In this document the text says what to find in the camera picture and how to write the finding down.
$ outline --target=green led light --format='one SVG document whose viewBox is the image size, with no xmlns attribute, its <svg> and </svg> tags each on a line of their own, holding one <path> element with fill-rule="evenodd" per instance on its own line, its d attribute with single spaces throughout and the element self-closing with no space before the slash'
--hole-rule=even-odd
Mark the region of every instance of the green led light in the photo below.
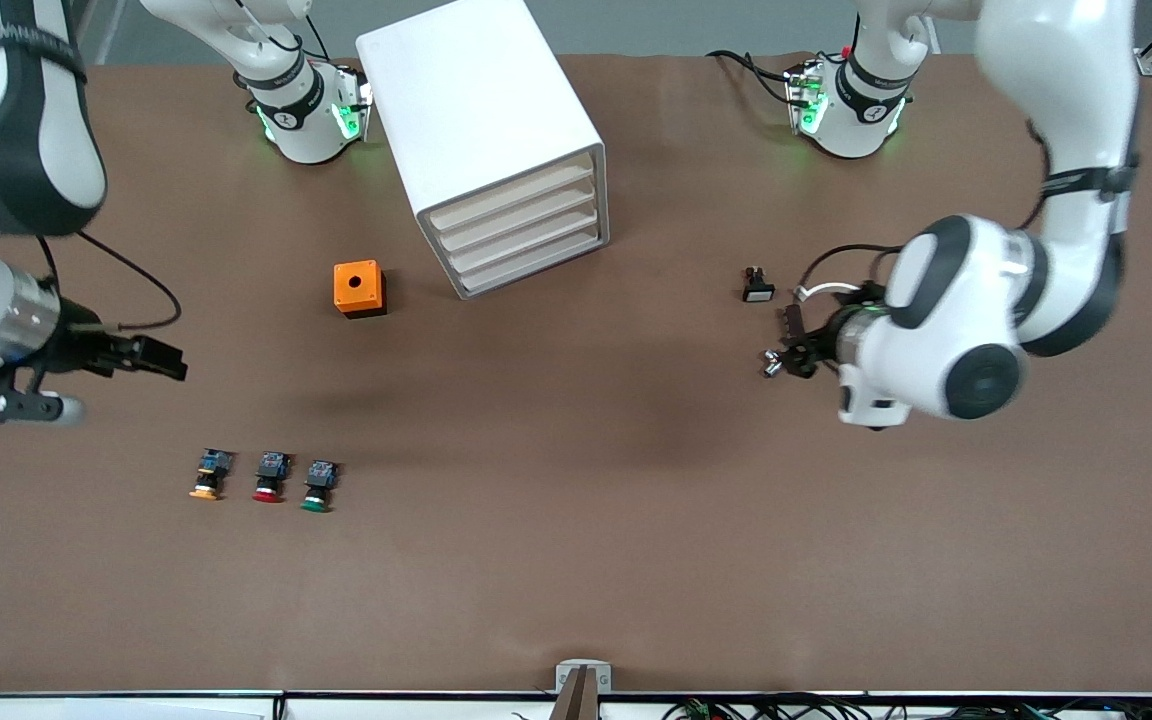
<svg viewBox="0 0 1152 720">
<path fill-rule="evenodd" d="M 892 111 L 892 123 L 890 126 L 887 126 L 887 135 L 890 135 L 892 132 L 896 131 L 896 123 L 900 122 L 900 112 L 904 108 L 905 108 L 905 101 L 901 100 L 900 105 L 896 105 L 896 108 Z"/>
<path fill-rule="evenodd" d="M 358 114 L 339 105 L 332 105 L 332 109 L 335 113 L 338 126 L 340 126 L 340 135 L 343 135 L 347 141 L 358 137 Z"/>
<path fill-rule="evenodd" d="M 274 141 L 274 131 L 273 131 L 273 129 L 270 129 L 270 120 L 267 118 L 265 118 L 265 111 L 260 109 L 259 105 L 256 106 L 256 116 L 260 119 L 260 124 L 262 124 L 262 127 L 265 128 L 265 138 L 266 138 L 266 141 L 275 142 Z"/>
<path fill-rule="evenodd" d="M 817 96 L 817 100 L 810 106 L 810 108 L 803 111 L 803 123 L 801 123 L 801 129 L 808 135 L 814 135 L 814 131 L 820 127 L 820 118 L 824 118 L 824 112 L 829 108 L 829 97 L 824 92 Z"/>
</svg>

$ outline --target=white robotic arm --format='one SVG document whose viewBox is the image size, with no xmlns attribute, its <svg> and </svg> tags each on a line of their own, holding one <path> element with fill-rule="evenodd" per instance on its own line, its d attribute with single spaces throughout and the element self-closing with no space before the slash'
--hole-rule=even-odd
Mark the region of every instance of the white robotic arm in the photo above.
<svg viewBox="0 0 1152 720">
<path fill-rule="evenodd" d="M 979 3 L 979 65 L 1049 152 L 1043 233 L 945 218 L 905 243 L 886 290 L 847 297 L 819 331 L 791 328 L 783 366 L 838 363 L 842 420 L 994 414 L 1020 391 L 1025 353 L 1069 351 L 1111 318 L 1138 164 L 1132 29 L 1132 0 Z"/>
<path fill-rule="evenodd" d="M 285 158 L 325 162 L 366 135 L 371 86 L 361 73 L 306 58 L 285 23 L 311 0 L 141 0 L 156 17 L 205 41 L 251 92 L 265 136 Z"/>
<path fill-rule="evenodd" d="M 67 3 L 0 1 L 0 234 L 77 232 L 105 202 L 83 73 Z"/>
<path fill-rule="evenodd" d="M 0 0 L 0 234 L 82 232 L 105 200 L 105 168 L 88 126 L 83 70 L 65 0 Z M 183 379 L 180 351 L 116 338 L 100 319 L 0 260 L 0 420 L 76 420 L 74 397 L 41 391 L 46 373 L 150 370 Z M 35 379 L 15 388 L 21 367 Z"/>
<path fill-rule="evenodd" d="M 819 55 L 790 90 L 795 132 L 840 158 L 873 154 L 896 131 L 910 82 L 931 53 L 922 15 L 972 20 L 984 0 L 856 0 L 856 38 L 846 58 Z"/>
</svg>

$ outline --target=orange box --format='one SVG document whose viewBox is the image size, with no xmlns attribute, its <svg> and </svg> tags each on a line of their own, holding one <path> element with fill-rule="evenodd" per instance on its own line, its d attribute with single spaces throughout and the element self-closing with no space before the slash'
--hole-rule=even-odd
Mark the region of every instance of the orange box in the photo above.
<svg viewBox="0 0 1152 720">
<path fill-rule="evenodd" d="M 336 265 L 332 286 L 335 306 L 346 318 L 376 318 L 389 312 L 385 302 L 385 273 L 376 260 Z"/>
</svg>

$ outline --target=black wire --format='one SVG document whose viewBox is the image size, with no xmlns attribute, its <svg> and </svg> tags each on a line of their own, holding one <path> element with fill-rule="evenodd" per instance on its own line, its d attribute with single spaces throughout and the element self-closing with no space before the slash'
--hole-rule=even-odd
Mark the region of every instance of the black wire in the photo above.
<svg viewBox="0 0 1152 720">
<path fill-rule="evenodd" d="M 735 707 L 730 705 L 715 705 L 714 707 L 718 707 L 718 710 L 722 710 L 722 712 L 726 712 L 727 715 L 732 717 L 732 720 L 748 720 L 744 715 L 741 715 Z"/>
<path fill-rule="evenodd" d="M 324 44 L 323 36 L 319 35 L 319 28 L 314 25 L 314 18 L 311 18 L 308 15 L 305 15 L 305 22 L 310 24 L 311 31 L 314 31 L 314 39 L 319 41 L 319 50 L 323 50 L 323 58 L 328 58 L 329 56 L 328 46 Z"/>
<path fill-rule="evenodd" d="M 713 53 L 705 54 L 705 58 L 730 58 L 732 60 L 736 60 L 737 63 L 741 63 L 742 67 L 744 67 L 750 73 L 758 73 L 760 74 L 760 76 L 768 79 L 778 79 L 778 81 L 785 79 L 785 76 L 782 76 L 781 73 L 773 73 L 767 68 L 760 68 L 758 67 L 758 65 L 755 65 L 755 56 L 750 55 L 749 53 L 745 53 L 744 55 L 737 55 L 735 53 L 732 53 L 730 50 L 714 50 Z"/>
<path fill-rule="evenodd" d="M 904 249 L 905 249 L 904 245 L 888 247 L 887 250 L 882 250 L 881 252 L 879 252 L 879 255 L 874 256 L 874 259 L 869 264 L 869 279 L 872 279 L 872 281 L 878 282 L 878 266 L 882 265 L 882 258 L 887 258 L 888 255 L 895 255 L 896 252 L 900 252 L 901 250 Z"/>
<path fill-rule="evenodd" d="M 814 270 L 819 268 L 820 263 L 824 263 L 829 258 L 833 258 L 833 256 L 839 255 L 840 252 L 851 252 L 856 250 L 869 250 L 870 252 L 886 252 L 888 250 L 895 250 L 899 252 L 900 249 L 901 245 L 870 245 L 869 243 L 852 243 L 851 245 L 832 247 L 829 250 L 826 250 L 823 253 L 820 253 L 817 259 L 812 260 L 812 264 L 808 265 L 808 270 L 804 270 L 803 278 L 799 279 L 799 286 L 797 287 L 806 288 L 809 279 L 812 279 L 812 273 L 814 272 Z M 799 294 L 797 293 L 797 287 L 794 288 L 795 305 L 799 304 Z"/>
<path fill-rule="evenodd" d="M 808 106 L 808 104 L 804 103 L 804 101 L 802 101 L 802 100 L 791 100 L 791 99 L 788 99 L 788 97 L 782 96 L 782 94 L 780 94 L 780 92 L 778 92 L 776 90 L 774 90 L 774 88 L 772 85 L 767 85 L 767 81 L 768 79 L 774 79 L 776 82 L 785 82 L 785 73 L 773 73 L 772 70 L 758 67 L 758 65 L 755 63 L 755 56 L 750 55 L 749 53 L 745 53 L 745 55 L 742 56 L 742 55 L 737 55 L 735 53 L 732 53 L 730 50 L 714 50 L 713 53 L 705 53 L 705 56 L 707 56 L 707 58 L 730 58 L 732 60 L 736 60 L 737 63 L 740 63 L 742 68 L 745 68 L 750 73 L 755 74 L 755 78 L 758 79 L 759 85 L 763 85 L 763 90 L 767 91 L 767 94 L 771 94 L 772 97 L 775 97 L 778 100 L 780 100 L 781 103 L 783 103 L 786 105 L 795 106 L 795 108 L 805 108 Z"/>
<path fill-rule="evenodd" d="M 41 234 L 36 234 L 33 237 L 38 238 L 41 256 L 47 259 L 47 272 L 51 273 L 51 290 L 60 295 L 60 273 L 56 272 L 56 259 L 51 255 L 51 245 L 47 245 L 47 238 L 43 237 Z"/>
<path fill-rule="evenodd" d="M 865 720 L 874 720 L 874 718 L 869 714 L 867 710 L 861 707 L 859 705 L 855 705 L 855 703 L 841 700 L 841 698 L 833 698 L 832 702 L 835 703 L 835 705 L 840 706 L 841 708 L 844 708 L 844 714 L 849 717 L 855 717 L 855 714 L 851 714 L 851 712 L 847 712 L 846 708 L 851 708 L 855 712 L 859 712 L 861 717 L 864 717 Z"/>
<path fill-rule="evenodd" d="M 111 258 L 119 260 L 119 263 L 122 263 L 127 265 L 129 270 L 132 270 L 134 273 L 141 275 L 142 278 L 145 278 L 147 281 L 150 281 L 150 283 L 154 285 L 156 288 L 159 288 L 159 290 L 162 291 L 162 295 L 165 295 L 166 298 L 169 302 L 172 302 L 170 318 L 166 320 L 157 320 L 157 323 L 120 323 L 118 325 L 119 331 L 156 331 L 159 328 L 168 327 L 168 325 L 176 323 L 180 319 L 180 314 L 182 314 L 182 310 L 180 310 L 180 301 L 177 300 L 177 296 L 175 296 L 175 293 L 172 291 L 172 288 L 165 286 L 159 278 L 151 275 L 144 268 L 142 268 L 141 265 L 137 265 L 136 263 L 128 260 L 122 255 L 122 252 L 114 250 L 113 247 L 105 245 L 104 242 L 96 240 L 96 237 L 90 236 L 90 234 L 86 234 L 85 232 L 78 232 L 78 237 L 82 237 L 86 242 L 92 243 L 92 245 L 96 245 L 97 249 L 104 251 Z"/>
<path fill-rule="evenodd" d="M 1034 124 L 1032 122 L 1026 121 L 1025 129 L 1029 130 L 1029 137 L 1032 137 L 1033 141 L 1038 143 L 1038 146 L 1043 147 L 1043 182 L 1046 182 L 1047 176 L 1049 176 L 1049 174 L 1052 173 L 1051 149 L 1047 147 L 1047 142 L 1044 141 L 1043 137 L 1038 135 L 1038 131 L 1037 129 L 1034 129 Z M 1016 229 L 1028 229 L 1029 225 L 1034 223 L 1034 220 L 1038 219 L 1038 215 L 1043 212 L 1043 209 L 1046 205 L 1047 205 L 1047 196 L 1044 195 L 1043 192 L 1039 192 L 1038 200 L 1034 200 L 1034 209 L 1029 211 L 1029 218 L 1025 218 L 1025 222 L 1020 223 L 1020 227 Z"/>
<path fill-rule="evenodd" d="M 1018 711 L 999 707 L 956 707 L 941 720 L 1016 720 Z"/>
<path fill-rule="evenodd" d="M 234 3 L 237 3 L 238 8 L 243 8 L 244 10 L 247 9 L 247 5 L 243 5 L 243 0 L 234 0 Z M 287 45 L 283 45 L 281 41 L 275 40 L 275 38 L 274 38 L 273 35 L 270 35 L 268 32 L 265 32 L 265 26 L 262 26 L 262 24 L 257 24 L 257 26 L 260 29 L 262 32 L 265 33 L 265 37 L 270 38 L 270 44 L 273 45 L 274 47 L 278 47 L 279 50 L 287 50 L 288 53 L 300 53 L 303 50 L 303 51 L 305 51 L 305 54 L 309 55 L 310 58 L 329 61 L 328 55 L 326 55 L 326 48 L 325 47 L 324 47 L 323 54 L 320 54 L 320 55 L 317 54 L 317 53 L 310 53 L 310 51 L 305 50 L 305 40 L 302 40 L 302 38 L 301 38 L 300 35 L 296 35 L 294 32 L 291 33 L 291 37 L 296 38 L 296 47 L 288 47 Z"/>
</svg>

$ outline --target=brown paper mat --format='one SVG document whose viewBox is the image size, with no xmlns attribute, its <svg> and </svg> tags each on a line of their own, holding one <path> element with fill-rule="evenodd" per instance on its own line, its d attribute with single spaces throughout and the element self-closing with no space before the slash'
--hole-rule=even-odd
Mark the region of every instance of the brown paper mat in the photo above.
<svg viewBox="0 0 1152 720">
<path fill-rule="evenodd" d="M 528 688 L 570 655 L 622 689 L 1152 691 L 1152 81 L 1114 323 L 995 418 L 872 433 L 829 378 L 759 376 L 776 317 L 740 272 L 787 290 L 841 242 L 1018 222 L 1020 113 L 933 58 L 901 132 L 841 161 L 732 63 L 563 66 L 612 245 L 470 302 L 382 143 L 296 167 L 227 68 L 92 70 L 92 233 L 179 291 L 160 338 L 192 369 L 56 378 L 85 427 L 0 429 L 0 691 Z M 164 310 L 56 245 L 106 320 Z M 348 323 L 332 265 L 364 258 L 393 313 Z M 219 503 L 185 494 L 207 446 L 241 454 Z M 333 514 L 248 500 L 260 450 L 298 455 L 291 500 L 343 462 Z"/>
</svg>

